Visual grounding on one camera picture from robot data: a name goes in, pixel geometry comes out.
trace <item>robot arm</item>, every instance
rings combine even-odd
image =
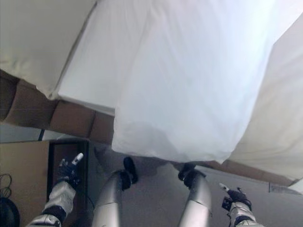
[[[76,166],[83,158],[78,154],[72,162],[64,159],[59,165],[59,178],[49,195],[42,213],[35,217],[27,227],[61,227],[65,218],[73,209],[73,199],[76,195],[75,187],[80,180],[77,177]]]
[[[222,207],[229,212],[230,227],[264,227],[256,222],[256,218],[251,212],[251,202],[241,188],[238,188],[238,191],[233,191],[222,183],[220,186],[230,196],[230,198],[225,197],[222,203]]]

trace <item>white fabric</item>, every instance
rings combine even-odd
[[[262,12],[260,5],[268,6],[273,4],[271,1],[205,0],[174,4],[169,0],[101,1],[62,80],[59,95],[111,114],[122,96],[113,143],[118,151],[178,161],[223,160],[245,130],[270,49],[264,37],[263,43],[256,42],[256,36],[250,34],[277,25],[272,34],[274,42],[302,11],[298,7],[301,1],[277,2],[275,9],[279,17],[276,23],[269,24],[262,14],[252,12]],[[274,16],[269,9],[263,11],[264,15]],[[208,53],[203,53],[202,48],[208,49]],[[246,54],[246,48],[256,50],[257,54]],[[233,78],[236,64],[242,66],[242,71]],[[263,65],[260,72],[254,72],[256,78],[252,78],[250,69],[258,64]],[[203,78],[191,77],[200,65],[206,66],[204,76],[208,77],[204,79],[216,81],[215,94],[211,94],[214,87],[207,90],[210,87]],[[188,87],[183,80],[179,81],[184,79],[180,75],[182,67],[189,74]],[[232,87],[225,80],[215,80],[218,72],[222,73],[222,79],[233,83]],[[248,89],[241,87],[241,81],[247,78]],[[147,122],[148,129],[134,123],[133,126],[139,127],[134,132],[125,124],[132,124],[131,121]]]
[[[96,0],[1,0],[0,68],[49,98]]]
[[[274,45],[250,124],[231,160],[303,178],[303,14]]]
[[[61,81],[59,96],[114,115],[152,0],[102,0]]]
[[[154,1],[116,107],[113,150],[228,158],[264,76],[275,9],[275,1]]]
[[[298,181],[297,183],[289,186],[288,188],[292,190],[296,190],[297,192],[301,193],[303,195],[303,178]]]

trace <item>beige fabric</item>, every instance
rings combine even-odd
[[[51,97],[95,1],[1,0],[1,69]]]
[[[277,41],[250,124],[230,159],[303,177],[303,14]]]

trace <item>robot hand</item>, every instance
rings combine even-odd
[[[242,192],[241,188],[238,187],[237,188],[238,191],[234,191],[234,190],[229,189],[226,185],[224,185],[222,183],[220,183],[219,185],[230,196],[230,198],[228,198],[228,197],[224,198],[224,201],[222,204],[222,207],[224,209],[226,209],[227,211],[230,211],[231,204],[233,202],[242,202],[245,205],[247,205],[251,211],[251,202],[247,199],[246,194]]]
[[[241,188],[237,188],[237,191],[230,190],[222,183],[220,183],[220,187],[229,195],[229,197],[224,198],[222,207],[228,211],[228,216],[231,219],[230,227],[263,227],[256,222],[256,218],[251,212],[251,202]]]
[[[79,153],[71,162],[62,159],[58,168],[58,178],[56,184],[62,181],[66,181],[75,189],[80,183],[76,167],[82,158],[83,154]]]

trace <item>black object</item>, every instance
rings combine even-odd
[[[222,208],[224,208],[227,211],[230,211],[232,203],[233,202],[242,202],[245,205],[248,206],[250,211],[252,210],[252,205],[251,202],[247,199],[246,194],[244,194],[241,190],[241,188],[237,188],[238,191],[234,190],[229,190],[227,193],[230,196],[229,197],[224,197],[223,203],[222,203]]]
[[[136,171],[136,167],[134,166],[134,161],[130,157],[126,157],[123,160],[123,165],[125,170],[130,173],[132,179],[132,184],[135,184],[138,182],[138,174]]]
[[[19,227],[20,214],[16,205],[8,198],[0,198],[0,227]]]
[[[11,178],[11,175],[10,174],[1,174],[0,175],[0,185],[2,186],[4,184],[3,180],[4,178],[8,178],[8,183],[5,187],[2,187],[1,188],[1,197],[5,197],[5,198],[9,198],[10,195],[11,195],[11,189],[10,189],[10,186],[11,186],[11,182],[12,182],[12,178]]]
[[[227,193],[231,197],[232,202],[242,202],[247,205],[251,211],[251,202],[247,199],[241,188],[238,188],[238,191],[229,190]]]
[[[138,174],[134,161],[130,157],[126,157],[123,160],[125,170],[119,171],[120,178],[122,180],[122,190],[129,189],[132,184],[138,182]]]
[[[184,185],[191,189],[194,179],[197,175],[201,175],[203,177],[206,177],[205,174],[201,173],[200,171],[195,170],[194,164],[186,163],[184,164],[182,170],[178,174],[179,180],[184,182]]]
[[[66,181],[74,189],[80,184],[80,178],[77,174],[76,165],[73,165],[71,162],[65,161],[63,159],[58,168],[58,179],[57,183],[61,181]]]
[[[66,217],[66,212],[60,206],[51,206],[49,208],[46,208],[41,214],[53,215],[57,217],[61,223],[63,223]]]

